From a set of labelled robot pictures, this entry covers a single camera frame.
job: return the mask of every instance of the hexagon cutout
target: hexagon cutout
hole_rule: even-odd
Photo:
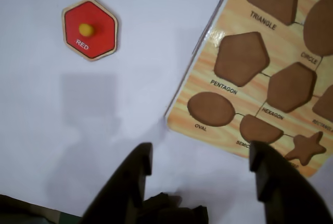
[[[93,35],[80,34],[79,26],[83,23],[93,27]],[[96,0],[83,0],[65,8],[62,30],[65,44],[89,61],[110,55],[117,49],[117,19]]]
[[[270,63],[259,32],[225,36],[214,67],[215,74],[243,87]]]
[[[312,98],[317,74],[301,63],[294,63],[270,78],[267,102],[289,113]]]

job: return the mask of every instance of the white table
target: white table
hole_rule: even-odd
[[[63,43],[80,0],[0,0],[0,194],[81,215],[120,162],[152,142],[146,197],[179,193],[211,223],[264,223],[246,159],[167,129],[163,115],[219,0],[100,0],[119,49],[90,63]],[[333,203],[333,160],[312,180]]]

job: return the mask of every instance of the wooden shape puzzle board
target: wooden shape puzzle board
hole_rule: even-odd
[[[224,0],[167,112],[170,129],[241,157],[263,141],[313,175],[333,153],[332,1]],[[307,46],[318,38],[316,54]]]

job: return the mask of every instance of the star cutout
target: star cutout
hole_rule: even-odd
[[[314,155],[322,154],[326,152],[326,149],[319,145],[319,141],[323,137],[322,132],[315,133],[310,138],[302,135],[296,135],[293,138],[295,148],[286,154],[287,160],[299,159],[303,166],[309,164],[311,158]]]

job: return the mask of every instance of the yellow knob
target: yellow knob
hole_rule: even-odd
[[[83,36],[92,36],[94,34],[94,27],[92,27],[90,24],[82,23],[79,26],[79,33]]]

